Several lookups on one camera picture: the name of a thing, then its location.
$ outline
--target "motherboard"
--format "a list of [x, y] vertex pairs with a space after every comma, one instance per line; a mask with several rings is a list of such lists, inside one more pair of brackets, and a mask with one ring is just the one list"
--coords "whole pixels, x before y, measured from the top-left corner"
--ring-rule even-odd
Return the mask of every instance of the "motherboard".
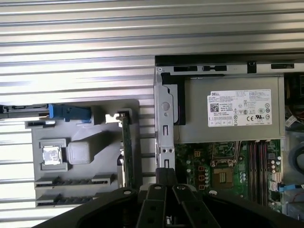
[[179, 181], [224, 190], [281, 212], [280, 140], [176, 144]]

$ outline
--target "ram slot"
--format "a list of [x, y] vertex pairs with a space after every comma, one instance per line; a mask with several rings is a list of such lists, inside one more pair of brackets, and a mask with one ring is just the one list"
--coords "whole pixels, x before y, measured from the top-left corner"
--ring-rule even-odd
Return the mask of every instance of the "ram slot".
[[259, 204], [263, 205], [263, 198], [264, 198], [264, 175], [263, 175], [263, 170], [264, 170], [264, 165], [263, 165], [263, 143], [259, 142], [257, 144], [258, 147], [258, 170], [259, 170]]
[[254, 201], [253, 199], [253, 158], [252, 158], [252, 144], [248, 144], [248, 193], [249, 200]]
[[260, 203], [260, 182], [259, 182], [259, 163], [258, 163], [258, 146], [257, 143], [253, 144], [253, 154], [254, 154], [254, 182], [255, 182], [255, 196], [256, 203]]
[[268, 205], [268, 187], [267, 187], [267, 143], [263, 143], [263, 162], [264, 162], [264, 206]]
[[258, 188], [258, 182], [257, 182], [257, 150], [256, 150], [256, 144], [253, 142], [250, 144], [250, 191], [251, 191], [251, 200], [253, 202], [257, 202], [257, 188]]

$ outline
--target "white label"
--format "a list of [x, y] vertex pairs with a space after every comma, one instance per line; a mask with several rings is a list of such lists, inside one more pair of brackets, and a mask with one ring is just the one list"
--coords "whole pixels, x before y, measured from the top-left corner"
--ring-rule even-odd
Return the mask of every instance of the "white label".
[[288, 118], [288, 120], [286, 120], [286, 122], [285, 122], [285, 126], [286, 127], [291, 127], [291, 125], [294, 123], [296, 121], [296, 118], [295, 118], [295, 116], [290, 116], [289, 118]]
[[207, 101], [209, 127], [272, 124], [270, 89], [211, 91]]

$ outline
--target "corrugated metal panel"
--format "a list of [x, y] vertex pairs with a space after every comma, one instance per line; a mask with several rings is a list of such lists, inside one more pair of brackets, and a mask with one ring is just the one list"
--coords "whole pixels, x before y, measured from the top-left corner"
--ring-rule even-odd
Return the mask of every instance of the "corrugated metal panel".
[[[0, 1], [0, 103], [139, 99], [149, 173], [155, 55], [299, 50], [303, 40], [304, 3], [296, 0]], [[33, 209], [31, 153], [23, 123], [0, 123], [2, 227], [62, 212]]]

